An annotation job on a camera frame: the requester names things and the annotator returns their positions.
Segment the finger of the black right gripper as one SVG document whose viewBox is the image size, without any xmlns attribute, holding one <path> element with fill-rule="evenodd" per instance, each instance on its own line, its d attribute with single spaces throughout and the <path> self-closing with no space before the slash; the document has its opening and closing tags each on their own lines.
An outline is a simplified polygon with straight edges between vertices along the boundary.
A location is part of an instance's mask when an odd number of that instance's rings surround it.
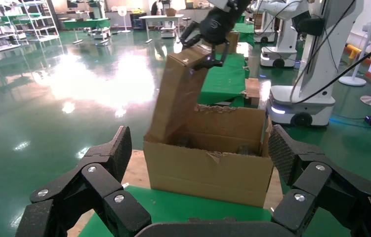
<svg viewBox="0 0 371 237">
<path fill-rule="evenodd" d="M 230 42 L 225 40 L 221 44 L 212 44 L 205 42 L 210 50 L 210 54 L 201 62 L 197 63 L 193 69 L 198 71 L 200 69 L 211 69 L 213 67 L 223 67 L 223 64 L 229 55 Z"/>
<path fill-rule="evenodd" d="M 182 48 L 190 48 L 197 44 L 201 39 L 201 34 L 196 34 L 192 38 L 190 38 L 190 35 L 199 29 L 200 24 L 198 22 L 193 21 L 189 26 L 186 27 L 185 31 L 182 33 L 182 35 L 179 38 L 180 43 L 182 44 Z"/>
</svg>

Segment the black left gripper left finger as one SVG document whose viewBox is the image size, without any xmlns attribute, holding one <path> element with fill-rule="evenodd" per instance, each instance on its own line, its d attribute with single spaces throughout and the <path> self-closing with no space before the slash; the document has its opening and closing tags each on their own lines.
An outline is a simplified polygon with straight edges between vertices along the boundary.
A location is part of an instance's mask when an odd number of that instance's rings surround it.
<svg viewBox="0 0 371 237">
<path fill-rule="evenodd" d="M 131 134 L 87 150 L 79 164 L 30 195 L 18 237 L 65 237 L 80 217 L 94 210 L 115 237 L 133 237 L 152 223 L 150 213 L 122 186 L 132 154 Z"/>
</svg>

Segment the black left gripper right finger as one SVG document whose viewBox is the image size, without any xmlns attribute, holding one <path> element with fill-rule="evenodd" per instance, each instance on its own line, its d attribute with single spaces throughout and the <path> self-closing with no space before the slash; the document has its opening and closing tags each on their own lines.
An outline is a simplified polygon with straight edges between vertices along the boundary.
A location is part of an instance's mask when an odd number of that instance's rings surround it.
<svg viewBox="0 0 371 237">
<path fill-rule="evenodd" d="M 328 211 L 353 237 L 371 237 L 371 181 L 345 170 L 312 144 L 292 139 L 274 125 L 268 153 L 289 191 L 272 221 L 293 236 L 303 235 L 319 208 Z"/>
</svg>

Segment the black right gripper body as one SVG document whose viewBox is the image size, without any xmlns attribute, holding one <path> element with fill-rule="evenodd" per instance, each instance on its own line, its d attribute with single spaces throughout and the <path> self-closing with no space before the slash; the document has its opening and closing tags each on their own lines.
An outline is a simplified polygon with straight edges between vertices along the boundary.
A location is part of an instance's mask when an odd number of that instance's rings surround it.
<svg viewBox="0 0 371 237">
<path fill-rule="evenodd" d="M 208 43 L 219 45 L 224 43 L 227 35 L 233 29 L 238 19 L 238 12 L 230 9 L 229 12 L 218 7 L 210 10 L 204 20 L 200 22 L 201 38 Z"/>
</svg>

